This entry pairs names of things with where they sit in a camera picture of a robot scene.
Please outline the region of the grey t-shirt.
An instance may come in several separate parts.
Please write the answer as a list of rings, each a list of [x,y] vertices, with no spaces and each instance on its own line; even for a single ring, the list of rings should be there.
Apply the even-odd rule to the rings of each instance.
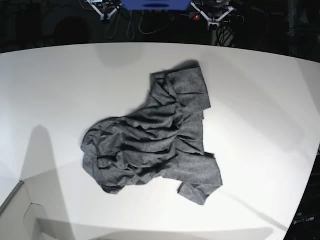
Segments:
[[[215,156],[204,150],[204,112],[210,106],[197,60],[151,74],[138,109],[88,129],[80,146],[84,171],[114,195],[158,177],[177,180],[179,195],[204,205],[223,184]]]

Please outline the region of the black power strip red light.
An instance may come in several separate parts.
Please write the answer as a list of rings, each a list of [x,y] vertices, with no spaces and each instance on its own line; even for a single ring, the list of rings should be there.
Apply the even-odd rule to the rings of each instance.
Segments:
[[[227,19],[229,19],[231,16],[237,16],[236,14],[233,14],[232,12],[219,12],[217,15],[214,16],[209,16],[208,14],[204,13],[204,12],[190,12],[189,14],[187,14],[187,16],[191,19],[191,20],[200,20],[200,18],[204,18],[206,21],[208,22],[212,22],[212,23],[218,23],[221,21],[226,21]]]

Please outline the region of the blue box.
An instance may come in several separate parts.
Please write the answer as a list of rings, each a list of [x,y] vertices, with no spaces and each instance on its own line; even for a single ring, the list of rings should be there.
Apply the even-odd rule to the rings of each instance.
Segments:
[[[122,0],[122,6],[130,11],[173,10],[184,11],[191,0]]]

